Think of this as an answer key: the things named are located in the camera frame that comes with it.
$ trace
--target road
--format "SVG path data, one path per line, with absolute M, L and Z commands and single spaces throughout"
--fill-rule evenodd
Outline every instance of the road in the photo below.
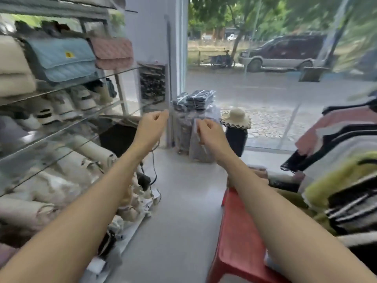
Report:
M 257 106 L 292 109 L 299 101 L 309 109 L 345 101 L 350 95 L 373 83 L 327 77 L 320 83 L 300 83 L 298 73 L 247 73 L 234 70 L 188 71 L 187 92 L 197 89 L 216 91 L 216 102 L 222 107 Z

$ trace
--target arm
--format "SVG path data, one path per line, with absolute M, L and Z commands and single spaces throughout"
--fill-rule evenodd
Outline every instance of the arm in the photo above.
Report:
M 340 241 L 255 175 L 231 150 L 219 124 L 200 120 L 199 130 L 288 279 L 293 283 L 377 282 Z
M 0 271 L 2 283 L 77 282 L 112 221 L 135 169 L 166 126 L 168 112 L 145 114 L 134 142 L 116 164 Z

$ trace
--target straw hat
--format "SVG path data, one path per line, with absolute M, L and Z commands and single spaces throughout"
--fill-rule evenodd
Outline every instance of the straw hat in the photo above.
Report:
M 250 116 L 240 108 L 234 108 L 221 116 L 221 124 L 226 127 L 250 129 L 252 127 Z

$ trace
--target blue quilted bag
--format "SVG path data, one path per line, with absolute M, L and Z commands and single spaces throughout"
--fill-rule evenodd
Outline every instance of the blue quilted bag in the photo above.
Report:
M 50 83 L 81 82 L 77 80 L 96 73 L 96 58 L 84 39 L 27 38 L 25 41 L 29 66 L 37 79 Z

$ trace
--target stool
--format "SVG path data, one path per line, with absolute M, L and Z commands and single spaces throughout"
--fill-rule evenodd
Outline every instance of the stool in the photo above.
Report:
M 253 283 L 288 283 L 264 265 L 266 248 L 237 192 L 227 189 L 223 201 L 219 240 L 206 282 L 217 283 L 228 273 Z

